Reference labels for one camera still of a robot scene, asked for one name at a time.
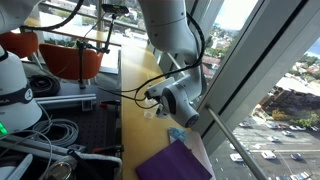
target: road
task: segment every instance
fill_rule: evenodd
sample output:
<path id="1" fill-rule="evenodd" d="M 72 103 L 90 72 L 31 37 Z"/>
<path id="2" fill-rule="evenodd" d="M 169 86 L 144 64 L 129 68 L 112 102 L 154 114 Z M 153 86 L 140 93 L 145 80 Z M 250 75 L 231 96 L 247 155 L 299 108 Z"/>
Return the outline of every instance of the road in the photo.
<path id="1" fill-rule="evenodd" d="M 236 128 L 233 133 L 239 141 L 250 149 L 250 154 L 265 174 L 272 179 L 276 176 L 307 172 L 312 179 L 320 179 L 320 132 L 291 131 L 294 136 L 287 137 L 281 130 L 272 130 L 264 122 L 252 122 L 252 128 Z M 277 136 L 280 142 L 273 143 L 267 138 Z M 230 148 L 226 139 L 210 156 L 217 180 L 256 179 L 245 163 L 235 163 L 230 159 Z M 264 150 L 274 150 L 275 160 L 265 160 Z M 303 161 L 291 159 L 292 153 L 300 153 Z"/>

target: green light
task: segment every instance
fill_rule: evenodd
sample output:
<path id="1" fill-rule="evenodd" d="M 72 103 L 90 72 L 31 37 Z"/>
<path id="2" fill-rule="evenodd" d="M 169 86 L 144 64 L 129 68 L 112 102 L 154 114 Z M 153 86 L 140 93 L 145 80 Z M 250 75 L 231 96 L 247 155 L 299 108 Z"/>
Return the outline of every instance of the green light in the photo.
<path id="1" fill-rule="evenodd" d="M 0 135 L 8 134 L 7 129 L 3 126 L 3 124 L 0 122 Z"/>

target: parking lot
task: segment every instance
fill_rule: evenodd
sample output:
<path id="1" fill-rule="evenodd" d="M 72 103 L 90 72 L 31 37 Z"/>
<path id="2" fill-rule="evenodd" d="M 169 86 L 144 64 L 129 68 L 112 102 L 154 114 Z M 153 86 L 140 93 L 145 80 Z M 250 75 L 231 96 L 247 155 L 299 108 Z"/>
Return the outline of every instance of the parking lot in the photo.
<path id="1" fill-rule="evenodd" d="M 306 172 L 311 179 L 320 179 L 320 132 L 309 130 L 290 130 L 293 136 L 285 136 L 282 130 L 270 129 L 265 121 L 248 118 L 251 127 L 236 128 L 233 133 L 250 150 L 250 154 L 265 174 L 272 179 L 282 175 Z M 275 136 L 279 142 L 271 142 L 268 137 Z M 266 160 L 261 152 L 271 150 L 276 159 Z M 245 163 L 233 162 L 230 142 L 224 143 L 210 156 L 216 179 L 256 179 Z M 293 160 L 290 155 L 300 153 L 301 161 Z"/>

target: purple cloth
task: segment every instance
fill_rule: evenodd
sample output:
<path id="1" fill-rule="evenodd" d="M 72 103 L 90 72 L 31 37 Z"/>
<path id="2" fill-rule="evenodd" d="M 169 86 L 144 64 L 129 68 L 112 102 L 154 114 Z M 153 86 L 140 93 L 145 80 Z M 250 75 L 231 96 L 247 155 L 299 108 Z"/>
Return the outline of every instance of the purple cloth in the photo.
<path id="1" fill-rule="evenodd" d="M 136 168 L 141 180 L 209 180 L 212 175 L 180 140 Z"/>

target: orange chair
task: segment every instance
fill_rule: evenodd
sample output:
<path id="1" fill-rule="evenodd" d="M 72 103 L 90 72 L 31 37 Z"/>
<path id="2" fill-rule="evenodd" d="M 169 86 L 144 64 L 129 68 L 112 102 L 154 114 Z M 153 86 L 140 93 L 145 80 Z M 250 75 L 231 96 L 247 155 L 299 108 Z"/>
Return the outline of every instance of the orange chair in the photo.
<path id="1" fill-rule="evenodd" d="M 49 71 L 62 79 L 79 80 L 80 60 L 76 48 L 57 46 L 52 44 L 40 44 L 40 53 L 46 62 Z M 82 60 L 82 79 L 94 78 L 101 66 L 104 53 L 96 53 L 94 50 L 85 49 Z"/>
<path id="2" fill-rule="evenodd" d="M 0 44 L 3 49 L 14 53 L 19 58 L 31 56 L 43 70 L 39 59 L 35 55 L 38 50 L 38 36 L 34 32 L 13 33 L 7 32 L 0 35 Z"/>

